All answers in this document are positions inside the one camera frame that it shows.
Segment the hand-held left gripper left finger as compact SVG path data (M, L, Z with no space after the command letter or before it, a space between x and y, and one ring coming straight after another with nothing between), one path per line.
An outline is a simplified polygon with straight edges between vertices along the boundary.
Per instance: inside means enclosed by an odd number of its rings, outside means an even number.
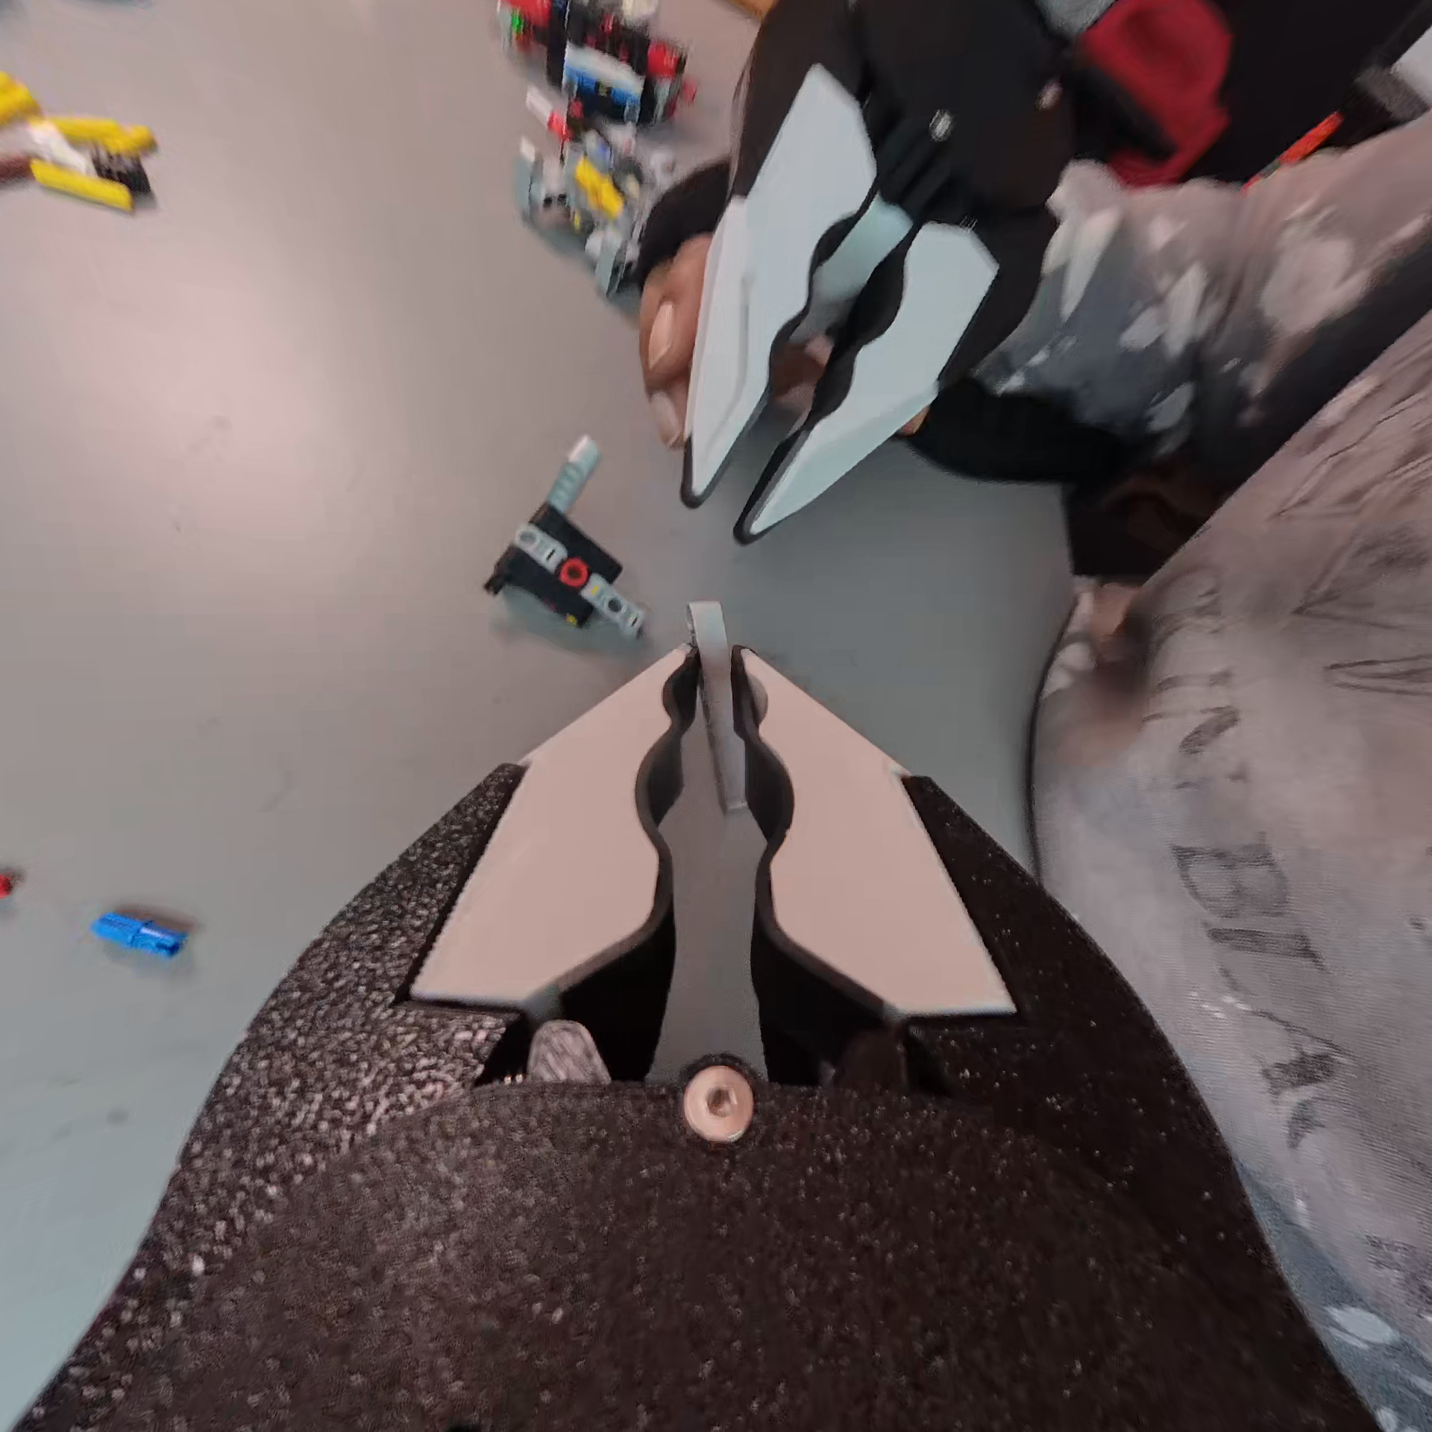
M582 1025L616 1081L652 1075L675 967L672 853L701 660L664 655L503 768L512 790L408 983L435 1010Z

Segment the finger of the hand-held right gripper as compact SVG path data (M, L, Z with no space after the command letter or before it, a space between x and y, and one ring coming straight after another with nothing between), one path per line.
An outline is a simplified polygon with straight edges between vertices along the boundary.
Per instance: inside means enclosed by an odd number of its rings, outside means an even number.
M970 227L926 224L882 260L832 336L805 420L749 498L739 544L797 517L933 405L996 277Z
M812 311L819 249L875 188L863 108L812 65L710 243L693 350L682 498L699 509L776 393L774 369Z

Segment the blue connector pin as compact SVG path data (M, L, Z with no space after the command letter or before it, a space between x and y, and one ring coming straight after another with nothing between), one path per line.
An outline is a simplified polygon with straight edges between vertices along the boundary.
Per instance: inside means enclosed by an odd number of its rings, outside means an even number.
M91 935L118 950L174 960L185 952L188 931L127 911L106 911L92 925Z

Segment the red chair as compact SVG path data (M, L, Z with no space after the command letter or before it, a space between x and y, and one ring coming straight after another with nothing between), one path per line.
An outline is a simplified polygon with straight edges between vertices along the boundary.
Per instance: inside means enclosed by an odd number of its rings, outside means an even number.
M1132 188L1172 186L1226 134L1231 31L1207 2L1115 2L1078 42L1086 72L1122 106L1107 166Z

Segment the grey toy beam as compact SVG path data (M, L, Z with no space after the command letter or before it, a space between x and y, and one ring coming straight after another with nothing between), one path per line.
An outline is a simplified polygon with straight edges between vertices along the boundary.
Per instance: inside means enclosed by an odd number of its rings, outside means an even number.
M733 815L747 809L747 756L737 729L732 645L722 604L691 602L687 626L701 669L701 703L718 798L722 810Z

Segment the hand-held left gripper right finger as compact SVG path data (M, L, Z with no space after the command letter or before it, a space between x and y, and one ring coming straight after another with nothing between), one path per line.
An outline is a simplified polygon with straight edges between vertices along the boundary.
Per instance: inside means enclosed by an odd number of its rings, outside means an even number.
M820 1085L870 1035L1016 1015L914 798L916 778L766 659L730 659L757 865L766 1075Z

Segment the partly built toy car chassis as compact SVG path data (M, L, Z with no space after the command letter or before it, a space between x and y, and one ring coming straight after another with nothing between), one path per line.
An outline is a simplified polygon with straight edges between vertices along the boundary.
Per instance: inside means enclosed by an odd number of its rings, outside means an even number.
M655 33L655 16L657 4L495 4L544 135L519 142L517 215L580 249L604 299L635 282L653 209L675 185L675 161L652 135L694 96L687 48Z

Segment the person's right hand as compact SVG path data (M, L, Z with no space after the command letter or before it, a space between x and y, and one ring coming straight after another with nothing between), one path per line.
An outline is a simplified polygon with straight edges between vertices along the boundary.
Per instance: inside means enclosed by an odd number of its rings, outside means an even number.
M638 357L657 437L675 451L687 439L687 406L711 234L689 239L646 278L638 307Z

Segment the person's torso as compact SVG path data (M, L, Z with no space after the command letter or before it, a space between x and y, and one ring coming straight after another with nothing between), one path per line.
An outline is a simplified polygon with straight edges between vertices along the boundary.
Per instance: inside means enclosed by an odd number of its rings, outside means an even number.
M1381 1429L1431 1412L1429 325L1155 577L1078 584L1032 766L1044 884Z

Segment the toy beam assembly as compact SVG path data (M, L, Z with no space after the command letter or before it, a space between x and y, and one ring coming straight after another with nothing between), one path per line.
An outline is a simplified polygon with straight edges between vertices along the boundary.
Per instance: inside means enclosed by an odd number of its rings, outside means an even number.
M626 640L636 640L646 614L619 592L621 563L583 532L571 514L600 461L592 437L577 440L546 500L498 556L485 590L491 597L520 592L570 628L602 621Z

